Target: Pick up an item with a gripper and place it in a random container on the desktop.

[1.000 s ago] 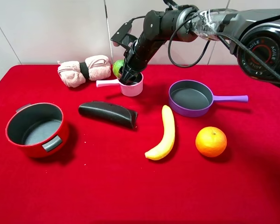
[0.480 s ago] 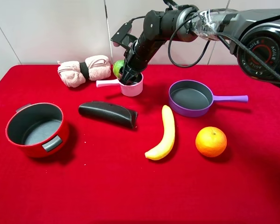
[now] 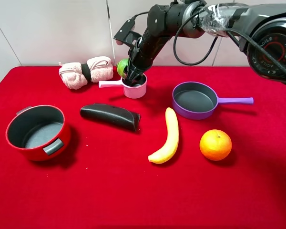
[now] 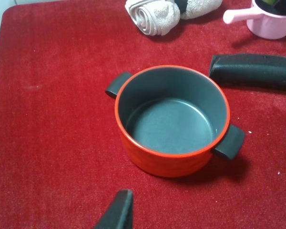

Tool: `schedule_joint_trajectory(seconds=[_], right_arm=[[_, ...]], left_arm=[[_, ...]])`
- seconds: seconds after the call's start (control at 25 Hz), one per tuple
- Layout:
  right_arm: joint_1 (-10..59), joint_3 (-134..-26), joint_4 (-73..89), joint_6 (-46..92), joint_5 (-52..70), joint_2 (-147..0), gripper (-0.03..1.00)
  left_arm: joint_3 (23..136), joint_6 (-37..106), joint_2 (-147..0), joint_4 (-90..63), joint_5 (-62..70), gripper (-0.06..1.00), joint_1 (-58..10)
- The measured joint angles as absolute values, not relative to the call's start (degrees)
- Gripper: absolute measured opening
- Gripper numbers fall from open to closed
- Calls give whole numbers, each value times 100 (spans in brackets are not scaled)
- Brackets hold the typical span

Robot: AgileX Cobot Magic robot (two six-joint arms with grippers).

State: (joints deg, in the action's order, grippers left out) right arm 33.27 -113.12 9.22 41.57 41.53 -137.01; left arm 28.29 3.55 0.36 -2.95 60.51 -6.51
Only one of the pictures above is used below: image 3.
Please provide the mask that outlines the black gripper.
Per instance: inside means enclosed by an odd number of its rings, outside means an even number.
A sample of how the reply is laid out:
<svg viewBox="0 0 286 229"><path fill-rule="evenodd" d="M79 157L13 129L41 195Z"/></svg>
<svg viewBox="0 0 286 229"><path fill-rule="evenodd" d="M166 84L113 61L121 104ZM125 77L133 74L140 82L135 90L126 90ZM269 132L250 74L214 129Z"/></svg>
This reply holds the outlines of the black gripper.
<svg viewBox="0 0 286 229"><path fill-rule="evenodd" d="M144 72L153 64L164 45L171 39L171 34L165 25L165 18L170 9L166 5L154 5L148 12L147 28L137 40L134 47L128 51L128 65L125 67L125 83L132 85L144 84Z"/></svg>

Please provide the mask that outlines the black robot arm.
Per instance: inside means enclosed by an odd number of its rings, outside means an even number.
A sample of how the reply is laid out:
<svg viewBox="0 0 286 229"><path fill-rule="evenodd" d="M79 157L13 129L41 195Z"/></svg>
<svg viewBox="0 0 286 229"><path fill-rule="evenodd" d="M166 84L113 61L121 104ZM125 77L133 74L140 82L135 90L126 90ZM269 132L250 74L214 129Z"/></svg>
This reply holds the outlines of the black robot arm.
<svg viewBox="0 0 286 229"><path fill-rule="evenodd" d="M230 38L256 74L286 85L286 3L208 5L203 0L150 8L143 35L124 40L130 48L125 82L138 81L169 40L196 39L205 33Z"/></svg>

